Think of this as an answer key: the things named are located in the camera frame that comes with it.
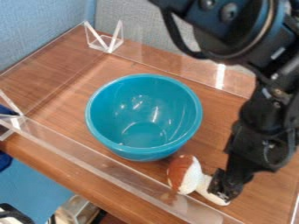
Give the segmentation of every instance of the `blue bowl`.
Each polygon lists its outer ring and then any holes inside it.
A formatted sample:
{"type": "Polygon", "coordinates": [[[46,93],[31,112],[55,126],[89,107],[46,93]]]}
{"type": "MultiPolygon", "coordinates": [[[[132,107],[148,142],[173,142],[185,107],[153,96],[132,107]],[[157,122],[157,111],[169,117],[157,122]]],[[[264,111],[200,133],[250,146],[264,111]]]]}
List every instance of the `blue bowl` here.
{"type": "Polygon", "coordinates": [[[136,74],[97,90],[85,120],[94,138],[121,158],[153,161],[173,154],[194,134],[201,104],[177,80],[136,74]]]}

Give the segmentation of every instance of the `clear acrylic box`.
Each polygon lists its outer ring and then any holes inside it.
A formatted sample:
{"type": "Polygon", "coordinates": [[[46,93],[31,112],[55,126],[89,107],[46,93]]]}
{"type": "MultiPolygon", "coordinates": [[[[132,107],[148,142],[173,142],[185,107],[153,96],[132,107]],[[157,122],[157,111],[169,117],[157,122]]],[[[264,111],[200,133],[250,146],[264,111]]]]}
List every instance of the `clear acrylic box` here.
{"type": "MultiPolygon", "coordinates": [[[[172,158],[144,164],[125,161],[95,141],[85,126],[87,99],[105,83],[137,73],[172,76],[194,90],[204,109],[198,133],[177,153],[193,154],[202,170],[212,174],[225,166],[229,126],[253,89],[253,76],[128,39],[112,53],[89,48],[83,28],[83,23],[75,26],[1,74],[1,103],[6,104],[7,97],[23,114],[0,120],[6,128],[2,134],[10,130],[21,135],[42,151],[188,223],[294,223],[297,156],[276,175],[256,175],[230,205],[218,207],[196,193],[182,196],[170,191],[165,169],[172,158]]],[[[6,142],[14,142],[14,134],[6,142]]]]}

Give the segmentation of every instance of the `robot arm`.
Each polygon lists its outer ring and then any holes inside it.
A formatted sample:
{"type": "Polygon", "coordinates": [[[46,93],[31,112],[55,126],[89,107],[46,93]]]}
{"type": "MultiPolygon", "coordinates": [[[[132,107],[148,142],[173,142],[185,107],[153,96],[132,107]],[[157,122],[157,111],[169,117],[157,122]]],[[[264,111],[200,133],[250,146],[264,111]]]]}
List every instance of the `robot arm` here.
{"type": "Polygon", "coordinates": [[[224,149],[226,169],[217,169],[208,189],[230,201],[256,172],[274,172],[288,163],[299,144],[299,1],[149,1],[160,8],[172,42],[184,53],[238,64],[256,75],[256,88],[224,149]],[[192,25],[200,52],[182,43],[173,14],[192,25]]]}

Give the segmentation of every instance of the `wooden surface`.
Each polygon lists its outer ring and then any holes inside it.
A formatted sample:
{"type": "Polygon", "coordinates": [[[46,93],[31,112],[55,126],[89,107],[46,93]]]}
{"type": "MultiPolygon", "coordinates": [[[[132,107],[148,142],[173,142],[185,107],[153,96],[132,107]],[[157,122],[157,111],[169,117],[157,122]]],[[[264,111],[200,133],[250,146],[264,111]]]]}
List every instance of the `wooden surface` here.
{"type": "MultiPolygon", "coordinates": [[[[77,28],[7,72],[0,80],[0,88],[22,111],[27,111],[27,116],[34,121],[160,182],[165,183],[165,169],[170,160],[185,153],[197,157],[204,172],[212,174],[216,168],[225,166],[226,156],[221,151],[229,136],[229,126],[237,119],[244,99],[182,78],[197,79],[198,69],[200,73],[214,74],[217,68],[210,63],[193,62],[192,59],[129,41],[118,49],[118,54],[121,53],[130,53],[132,57],[137,55],[138,60],[149,65],[158,65],[165,58],[170,58],[172,63],[168,70],[164,68],[161,71],[118,56],[87,49],[83,31],[77,28]],[[182,77],[166,73],[165,70],[181,74],[182,77]],[[161,161],[141,164],[114,156],[91,137],[83,123],[85,105],[95,89],[117,77],[140,73],[164,74],[186,84],[198,96],[204,110],[200,129],[178,152],[161,161]]],[[[206,82],[212,86],[214,76],[206,77],[206,82]]],[[[252,83],[252,78],[244,74],[233,70],[225,72],[225,88],[230,91],[248,95],[252,89],[248,83],[252,83]]],[[[5,151],[11,156],[124,222],[184,223],[22,137],[13,135],[3,144],[5,151]]],[[[82,151],[81,156],[87,157],[87,153],[82,151]]],[[[288,223],[297,190],[297,167],[299,159],[294,155],[289,165],[274,175],[257,174],[241,195],[226,207],[212,205],[196,193],[190,196],[245,223],[288,223]]]]}

